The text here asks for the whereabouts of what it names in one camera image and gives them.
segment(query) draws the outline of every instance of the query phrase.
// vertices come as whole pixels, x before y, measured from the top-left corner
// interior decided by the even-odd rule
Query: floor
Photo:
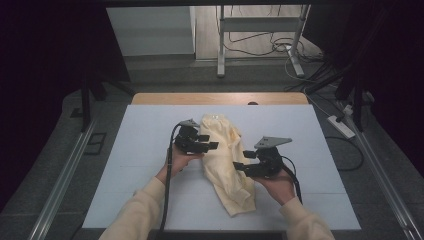
[[[293,71],[283,67],[287,63],[284,60],[229,61],[227,74],[223,79],[216,78],[214,61],[178,57],[175,60],[157,57],[151,61],[145,61],[145,58],[129,58],[126,61],[132,82],[123,84],[136,92],[273,92],[286,91],[288,86],[299,83],[287,75],[293,74]],[[320,63],[303,64],[307,76],[314,73],[319,66]],[[93,109],[100,110],[94,133],[105,133],[105,142],[98,154],[90,154],[99,150],[95,145],[85,149],[86,154],[81,157],[45,239],[97,239],[103,231],[80,229],[80,226],[101,178],[125,108],[131,101],[131,97],[126,93],[106,83],[104,85],[108,92],[107,99],[103,102],[93,101],[92,106]],[[336,102],[333,92],[334,86],[327,86],[318,92],[319,95],[310,96],[310,103],[312,104],[313,100],[317,104],[314,106],[325,136],[340,136],[326,121],[326,113],[339,112],[334,106]],[[75,109],[81,107],[80,101],[79,92],[64,99],[63,114],[49,142],[0,215],[1,239],[27,239],[31,233],[38,214],[79,137],[81,118],[71,115]],[[417,225],[423,229],[424,180],[367,109],[364,109],[363,122],[368,139]],[[328,144],[338,167],[352,166],[360,159],[358,151],[344,142],[329,139]],[[360,169],[340,172],[340,176],[362,230],[335,231],[337,239],[406,239],[367,161]],[[172,234],[169,238],[281,239],[281,236],[280,233],[179,233]]]

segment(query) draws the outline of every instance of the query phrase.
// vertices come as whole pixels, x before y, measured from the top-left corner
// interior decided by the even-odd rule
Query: hand
[[[201,159],[203,158],[203,153],[193,153],[186,154],[178,149],[175,144],[172,145],[172,170],[171,177],[177,175],[177,173],[181,172],[185,166],[193,159]],[[165,161],[165,165],[159,170],[156,178],[165,184],[166,181],[166,173],[168,168],[168,160]]]
[[[252,178],[262,184],[269,195],[275,199],[281,206],[295,197],[293,180],[286,171],[281,170],[273,178]]]

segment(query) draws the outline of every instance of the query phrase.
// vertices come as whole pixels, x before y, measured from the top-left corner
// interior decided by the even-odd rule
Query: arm
[[[189,161],[200,159],[203,154],[185,154],[173,147],[171,176],[179,173]],[[115,221],[100,236],[106,239],[147,239],[149,231],[158,221],[160,202],[165,194],[166,164],[158,174],[121,208]]]
[[[327,224],[318,215],[308,211],[294,194],[293,181],[282,170],[275,178],[254,178],[282,207],[280,213],[288,221],[289,240],[334,239]]]

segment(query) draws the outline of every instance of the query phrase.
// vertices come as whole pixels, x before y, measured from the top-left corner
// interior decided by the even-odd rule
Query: beige cloth
[[[218,149],[208,151],[203,157],[203,168],[228,214],[233,217],[254,211],[254,181],[233,165],[233,162],[250,164],[243,156],[239,130],[223,114],[205,114],[200,134],[209,135],[211,142],[219,142]]]

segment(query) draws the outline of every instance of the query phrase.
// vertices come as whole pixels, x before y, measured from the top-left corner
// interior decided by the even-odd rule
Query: sleeve
[[[160,202],[165,186],[156,177],[128,200],[115,221],[103,232],[100,240],[144,240],[158,221]]]
[[[324,220],[305,209],[297,197],[284,204],[280,213],[288,221],[289,240],[334,239]]]

